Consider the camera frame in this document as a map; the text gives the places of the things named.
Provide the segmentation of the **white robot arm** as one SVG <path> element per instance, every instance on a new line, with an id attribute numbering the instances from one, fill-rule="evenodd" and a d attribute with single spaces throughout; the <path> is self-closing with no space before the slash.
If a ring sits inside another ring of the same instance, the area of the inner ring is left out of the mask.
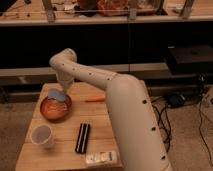
<path id="1" fill-rule="evenodd" d="M 81 65 L 69 48 L 51 57 L 49 64 L 64 90 L 78 79 L 105 91 L 124 171 L 173 171 L 143 82 L 129 74 Z"/>

